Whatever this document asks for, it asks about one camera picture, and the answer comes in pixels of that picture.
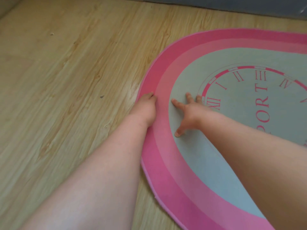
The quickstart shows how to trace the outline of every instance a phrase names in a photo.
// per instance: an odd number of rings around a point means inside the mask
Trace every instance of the wood grain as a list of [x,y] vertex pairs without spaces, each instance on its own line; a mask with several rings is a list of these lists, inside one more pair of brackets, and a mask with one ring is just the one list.
[[[129,0],[23,0],[0,19],[0,229],[118,126],[167,45],[225,27],[307,33],[305,21]],[[179,229],[143,173],[132,229]]]

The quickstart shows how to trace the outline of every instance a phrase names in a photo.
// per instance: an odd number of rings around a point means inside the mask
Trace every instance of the roman numeral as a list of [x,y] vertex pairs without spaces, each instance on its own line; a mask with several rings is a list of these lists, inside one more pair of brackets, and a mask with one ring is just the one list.
[[264,81],[267,81],[266,71],[256,70],[256,80],[258,80],[258,75],[259,75],[260,81],[262,81],[262,75],[263,75]]
[[244,79],[241,77],[241,75],[240,75],[240,73],[238,71],[233,72],[233,74],[235,75],[235,77],[238,80],[238,82],[244,81]]
[[219,85],[220,87],[222,87],[222,88],[225,89],[225,90],[227,89],[227,88],[225,88],[224,86],[220,85],[220,84],[217,83],[217,82],[216,82],[216,84]]
[[288,82],[289,82],[289,80],[285,78],[285,79],[282,81],[282,83],[279,85],[279,87],[281,87],[282,84],[285,83],[285,84],[284,84],[284,88],[287,88],[287,87],[292,83],[292,81],[290,81],[289,84],[288,84]]
[[221,100],[220,99],[215,99],[215,98],[207,98],[207,106],[208,107],[213,107],[217,110],[220,110],[219,107],[221,107]]

